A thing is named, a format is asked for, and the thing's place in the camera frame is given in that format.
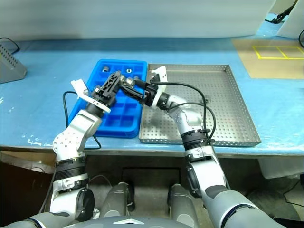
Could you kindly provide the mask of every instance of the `blue plastic tray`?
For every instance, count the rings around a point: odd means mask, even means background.
[[[110,68],[109,72],[102,72],[103,68]],[[97,62],[91,76],[87,82],[87,87],[93,91],[96,85],[102,86],[109,75],[117,70],[126,77],[137,76],[141,80],[146,80],[148,64],[145,61],[101,59]],[[70,116],[69,123],[81,109],[85,109],[87,102],[80,99],[76,102]],[[111,108],[109,114],[105,114],[102,123],[97,129],[96,136],[109,136],[121,138],[133,138],[139,132],[142,107],[138,101],[127,97],[122,91],[116,95],[116,104]]]

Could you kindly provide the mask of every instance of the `white cord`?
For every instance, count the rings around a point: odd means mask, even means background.
[[[42,171],[42,173],[46,173],[43,168],[38,167],[38,166],[28,166],[28,167],[25,167],[25,169],[28,169],[28,170],[40,169]]]
[[[98,174],[98,175],[92,177],[92,178],[89,180],[89,183],[90,183],[92,180],[94,180],[94,179],[96,179],[96,178],[98,178],[98,177],[103,177],[103,178],[106,180],[106,182],[110,185],[110,187],[112,187],[112,184],[110,183],[109,179],[107,179],[106,176],[104,176],[104,175],[102,175],[102,174]]]

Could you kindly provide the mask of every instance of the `black cable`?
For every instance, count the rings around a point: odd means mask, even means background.
[[[201,104],[201,103],[197,103],[197,102],[185,102],[185,103],[181,103],[181,104],[176,104],[176,105],[170,107],[168,110],[176,108],[176,107],[181,106],[181,105],[193,105],[193,104],[204,107],[204,105]],[[211,139],[212,136],[213,136],[213,134],[214,134],[214,132],[215,132],[216,126],[217,126],[217,120],[215,118],[215,115],[214,115],[214,112],[212,111],[212,109],[209,108],[208,106],[206,106],[206,109],[211,113],[212,119],[213,119],[213,128],[212,128],[211,134],[209,136],[209,138]]]
[[[7,37],[0,37],[0,39],[8,39],[10,42],[12,42],[16,46],[17,49],[14,50],[11,53],[12,55],[15,54],[16,52],[20,51],[20,47],[18,46],[18,44],[15,41],[13,41],[13,40],[11,40],[10,38],[7,38]]]
[[[295,4],[296,4],[297,0],[293,3],[293,5],[291,7],[289,7],[288,9],[286,9],[283,13],[280,13],[277,15],[276,18],[273,18],[272,20],[267,20],[265,19],[265,21],[268,21],[270,23],[274,23],[274,24],[279,24],[281,23],[281,21],[290,14],[291,10],[294,8]]]
[[[155,81],[150,81],[151,84],[155,84],[155,85],[176,85],[176,86],[185,86],[185,87],[189,87],[191,89],[194,89],[196,90],[202,97],[203,99],[203,104],[204,104],[204,114],[203,114],[203,126],[204,126],[204,130],[206,131],[207,130],[207,127],[206,127],[206,112],[207,112],[207,106],[206,106],[206,99],[205,99],[205,96],[204,94],[197,88],[197,87],[194,87],[192,85],[189,85],[189,84],[186,84],[186,83],[180,83],[180,82],[155,82]]]
[[[74,91],[65,91],[63,94],[62,94],[62,103],[63,103],[63,108],[65,110],[65,118],[66,118],[66,128],[68,127],[68,113],[67,113],[67,103],[66,103],[66,95],[67,94],[77,94],[76,92]],[[98,141],[98,139],[96,138],[95,135],[93,135],[93,138],[95,140],[95,142],[97,143],[98,147],[96,148],[85,148],[85,150],[98,150],[101,148],[101,144],[100,142]]]
[[[42,203],[42,205],[41,205],[41,208],[40,208],[40,210],[39,210],[39,214],[40,214],[42,211],[44,211],[44,209],[45,209],[47,200],[48,200],[48,198],[49,198],[49,195],[50,195],[51,190],[52,190],[52,187],[53,187],[53,182],[54,182],[54,179],[55,179],[55,174],[56,174],[56,168],[55,168],[55,170],[54,170],[54,173],[53,173],[51,182],[50,182],[50,184],[49,184],[49,187],[48,187],[48,190],[47,190],[46,197],[44,198],[43,203]]]
[[[300,35],[299,35],[299,43],[300,43],[300,45],[301,45],[301,47],[303,47],[304,48],[304,45],[303,45],[303,43],[302,42],[304,42],[304,30],[300,33]]]
[[[285,196],[285,194],[287,194],[287,193],[289,193],[291,190],[293,190],[293,189],[298,185],[298,183],[300,183],[300,181],[298,181],[290,190],[284,192],[284,193],[283,193],[283,196],[284,196],[284,198],[285,198],[285,202],[286,202],[286,203],[294,204],[294,205],[297,205],[297,206],[300,206],[300,207],[304,208],[304,206],[301,205],[301,204],[292,203],[292,202],[287,201],[287,198],[286,198],[286,196]]]

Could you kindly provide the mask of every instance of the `tan mat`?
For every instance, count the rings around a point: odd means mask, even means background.
[[[296,40],[232,39],[252,78],[304,78],[304,50]]]

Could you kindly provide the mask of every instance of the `table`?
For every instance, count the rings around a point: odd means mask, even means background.
[[[250,38],[274,37],[280,25],[264,22]],[[62,93],[71,80],[86,81],[102,58],[148,63],[229,64],[262,143],[252,148],[215,147],[219,156],[304,155],[304,81],[250,78],[229,38],[122,38],[20,42],[15,57],[28,69],[23,80],[0,85],[2,150],[51,151],[63,131]],[[76,97],[68,95],[71,111]],[[92,154],[183,156],[181,145],[142,144],[133,139],[99,137]],[[89,139],[87,147],[95,147]]]

